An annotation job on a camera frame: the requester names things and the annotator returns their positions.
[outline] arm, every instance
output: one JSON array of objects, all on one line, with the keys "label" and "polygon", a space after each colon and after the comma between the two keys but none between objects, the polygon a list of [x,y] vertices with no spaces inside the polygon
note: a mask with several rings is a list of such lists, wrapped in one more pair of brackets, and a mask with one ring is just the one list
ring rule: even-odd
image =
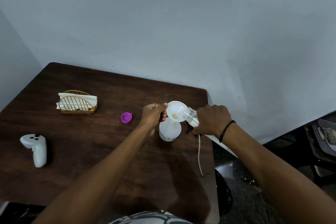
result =
[{"label": "arm", "polygon": [[[232,120],[224,106],[197,111],[195,134],[220,137]],[[244,163],[267,198],[291,223],[335,223],[336,203],[303,174],[271,153],[237,124],[225,132],[223,141]]]},{"label": "arm", "polygon": [[57,196],[33,224],[94,223],[146,138],[154,133],[159,120],[165,120],[166,108],[167,104],[145,106],[138,127],[110,155]]}]

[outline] purple bottle cap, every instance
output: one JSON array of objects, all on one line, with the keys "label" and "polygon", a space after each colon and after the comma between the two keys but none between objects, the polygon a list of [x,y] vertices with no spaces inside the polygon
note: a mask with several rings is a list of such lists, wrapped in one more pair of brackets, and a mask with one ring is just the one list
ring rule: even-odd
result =
[{"label": "purple bottle cap", "polygon": [[124,112],[120,118],[122,123],[124,124],[130,123],[132,120],[132,113]]}]

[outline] bracelet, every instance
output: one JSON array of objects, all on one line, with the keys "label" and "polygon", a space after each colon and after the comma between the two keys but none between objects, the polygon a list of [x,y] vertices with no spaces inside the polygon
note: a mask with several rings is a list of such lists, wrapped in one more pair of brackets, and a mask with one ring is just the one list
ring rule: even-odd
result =
[{"label": "bracelet", "polygon": [[228,127],[229,127],[232,123],[236,123],[236,122],[235,122],[234,120],[231,120],[231,121],[229,122],[229,124],[226,125],[226,127],[224,128],[222,134],[221,134],[220,137],[219,137],[219,142],[220,142],[220,143],[221,143],[222,140],[223,140],[223,137],[224,137],[224,134],[225,134],[226,130],[228,129]]}]

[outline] white cord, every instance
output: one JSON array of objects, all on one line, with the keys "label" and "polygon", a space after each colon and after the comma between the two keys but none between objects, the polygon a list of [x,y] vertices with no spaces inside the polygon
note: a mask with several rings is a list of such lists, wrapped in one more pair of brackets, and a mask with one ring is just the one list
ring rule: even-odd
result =
[{"label": "white cord", "polygon": [[201,150],[201,137],[198,135],[198,167],[201,175],[203,176],[201,165],[200,165],[200,150]]}]

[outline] forearm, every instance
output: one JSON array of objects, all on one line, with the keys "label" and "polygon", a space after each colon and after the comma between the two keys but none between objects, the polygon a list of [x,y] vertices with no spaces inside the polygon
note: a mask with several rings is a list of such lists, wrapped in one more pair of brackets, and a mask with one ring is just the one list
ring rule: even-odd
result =
[{"label": "forearm", "polygon": [[136,128],[110,155],[62,192],[34,224],[94,223],[115,193],[147,134],[147,127]]},{"label": "forearm", "polygon": [[336,203],[291,165],[271,153],[237,124],[223,143],[245,164],[269,200],[294,223],[334,223]]}]

